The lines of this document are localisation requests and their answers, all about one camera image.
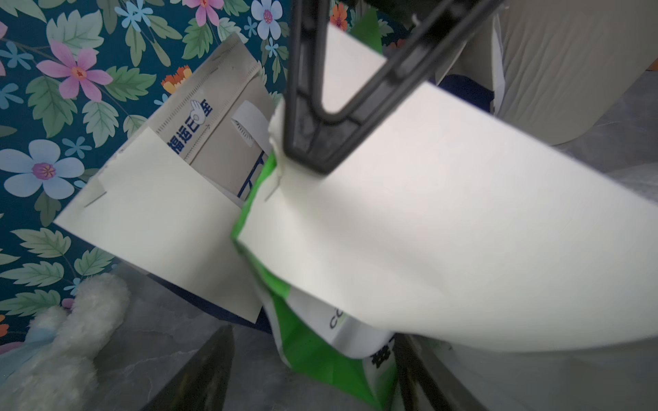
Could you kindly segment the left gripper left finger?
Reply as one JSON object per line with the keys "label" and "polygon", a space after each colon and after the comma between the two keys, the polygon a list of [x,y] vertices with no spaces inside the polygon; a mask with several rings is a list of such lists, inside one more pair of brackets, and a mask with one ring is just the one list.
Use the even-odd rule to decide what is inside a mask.
{"label": "left gripper left finger", "polygon": [[142,410],[222,410],[234,354],[233,327],[222,326]]}

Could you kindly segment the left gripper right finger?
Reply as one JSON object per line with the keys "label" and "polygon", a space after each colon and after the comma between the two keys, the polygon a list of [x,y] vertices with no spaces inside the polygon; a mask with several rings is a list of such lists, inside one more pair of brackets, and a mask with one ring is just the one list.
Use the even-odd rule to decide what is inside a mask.
{"label": "left gripper right finger", "polygon": [[396,334],[393,352],[404,410],[487,410],[420,337]]}

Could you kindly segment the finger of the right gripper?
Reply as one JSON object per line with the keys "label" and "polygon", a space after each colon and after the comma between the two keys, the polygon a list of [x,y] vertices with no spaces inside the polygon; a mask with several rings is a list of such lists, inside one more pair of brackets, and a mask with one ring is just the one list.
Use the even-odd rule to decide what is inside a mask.
{"label": "finger of the right gripper", "polygon": [[329,1],[292,3],[284,153],[299,164],[330,164],[333,115],[322,104]]}
{"label": "finger of the right gripper", "polygon": [[329,3],[308,6],[314,43],[308,98],[317,127],[308,144],[308,168],[328,175],[342,164],[437,66],[469,39],[501,1],[440,1],[419,20],[403,46],[361,86],[340,111],[323,105]]}

